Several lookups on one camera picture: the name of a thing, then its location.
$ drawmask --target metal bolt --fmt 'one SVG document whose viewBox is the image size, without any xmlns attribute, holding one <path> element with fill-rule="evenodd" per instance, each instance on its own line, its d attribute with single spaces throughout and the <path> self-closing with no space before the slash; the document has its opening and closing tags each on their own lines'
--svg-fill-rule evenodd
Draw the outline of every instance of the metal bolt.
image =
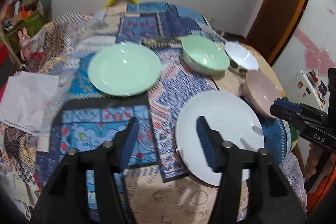
<svg viewBox="0 0 336 224">
<path fill-rule="evenodd" d="M 263 156 L 265 156 L 265 155 L 268 154 L 268 151 L 265 148 L 261 148 L 261 149 L 259 149 L 259 153 L 262 154 Z"/>
<path fill-rule="evenodd" d="M 69 149 L 69 151 L 68 151 L 68 155 L 70 155 L 70 156 L 73 156 L 74 154 L 76 154 L 77 153 L 77 149 L 76 148 L 71 148 L 71 149 Z"/>
<path fill-rule="evenodd" d="M 105 148 L 110 148 L 113 146 L 113 141 L 106 141 L 105 143 L 103 143 L 103 147 Z"/>
<path fill-rule="evenodd" d="M 222 146 L 224 146 L 225 148 L 231 148 L 233 146 L 233 143 L 231 143 L 230 141 L 223 141 Z"/>
</svg>

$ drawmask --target stuffed rabbit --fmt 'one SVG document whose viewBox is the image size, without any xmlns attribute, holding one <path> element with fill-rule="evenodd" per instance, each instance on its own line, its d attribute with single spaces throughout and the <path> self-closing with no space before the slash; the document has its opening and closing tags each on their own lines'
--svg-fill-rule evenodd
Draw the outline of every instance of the stuffed rabbit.
<svg viewBox="0 0 336 224">
<path fill-rule="evenodd" d="M 30 61 L 30 48 L 29 48 L 29 38 L 30 36 L 27 34 L 27 29 L 23 28 L 21 31 L 17 32 L 17 35 L 19 36 L 19 45 L 20 45 L 20 54 L 21 59 L 23 61 Z"/>
</svg>

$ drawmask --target patchwork tablecloth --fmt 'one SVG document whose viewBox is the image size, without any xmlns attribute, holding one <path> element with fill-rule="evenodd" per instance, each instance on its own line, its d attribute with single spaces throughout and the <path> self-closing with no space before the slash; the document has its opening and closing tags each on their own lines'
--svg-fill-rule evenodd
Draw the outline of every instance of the patchwork tablecloth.
<svg viewBox="0 0 336 224">
<path fill-rule="evenodd" d="M 31 39 L 34 58 L 26 64 L 27 70 L 59 75 L 61 83 L 57 96 L 48 105 L 40 133 L 45 138 L 50 136 L 44 152 L 36 152 L 37 137 L 1 125 L 1 164 L 7 173 L 21 172 L 15 183 L 24 182 L 31 189 L 21 195 L 21 205 L 30 209 L 35 205 L 39 191 L 68 149 L 94 149 L 113 138 L 136 115 L 141 127 L 129 170 L 115 175 L 130 221 L 134 221 L 130 207 L 138 223 L 208 220 L 217 190 L 186 177 L 187 170 L 175 152 L 176 118 L 185 103 L 199 92 L 224 88 L 241 96 L 242 79 L 230 71 L 218 79 L 192 72 L 182 61 L 179 48 L 179 36 L 189 34 L 225 42 L 201 14 L 167 3 L 118 5 L 93 17 L 70 11 Z M 150 47 L 161 60 L 163 70 L 158 83 L 147 93 L 129 99 L 112 98 L 90 83 L 88 64 L 103 47 L 124 42 Z M 265 146 L 280 164 L 291 148 L 289 127 L 281 120 L 262 124 Z M 92 218 L 97 219 L 93 182 L 93 173 L 88 171 L 89 206 Z M 238 218 L 244 217 L 247 202 L 248 189 L 243 183 Z M 156 213 L 149 219 L 146 210 L 152 212 L 153 208 L 157 208 Z"/>
</svg>

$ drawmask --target green plate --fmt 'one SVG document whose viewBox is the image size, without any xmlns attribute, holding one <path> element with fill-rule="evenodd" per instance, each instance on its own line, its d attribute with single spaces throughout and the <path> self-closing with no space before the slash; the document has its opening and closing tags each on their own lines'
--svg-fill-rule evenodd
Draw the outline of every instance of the green plate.
<svg viewBox="0 0 336 224">
<path fill-rule="evenodd" d="M 140 94 L 155 85 L 160 73 L 157 55 L 134 43 L 102 49 L 91 59 L 88 69 L 91 83 L 113 96 Z"/>
</svg>

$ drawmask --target black handle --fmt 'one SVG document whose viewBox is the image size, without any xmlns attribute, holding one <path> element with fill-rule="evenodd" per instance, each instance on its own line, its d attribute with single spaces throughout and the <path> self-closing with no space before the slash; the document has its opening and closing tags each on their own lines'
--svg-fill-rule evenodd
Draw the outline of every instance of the black handle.
<svg viewBox="0 0 336 224">
<path fill-rule="evenodd" d="M 331 166 L 330 155 L 331 152 L 323 150 L 321 147 L 315 147 L 315 152 L 320 155 L 319 162 L 316 165 L 316 173 L 312 175 L 309 180 L 304 183 L 304 188 L 309 193 L 315 193 L 316 188 L 325 176 L 327 170 Z"/>
</svg>

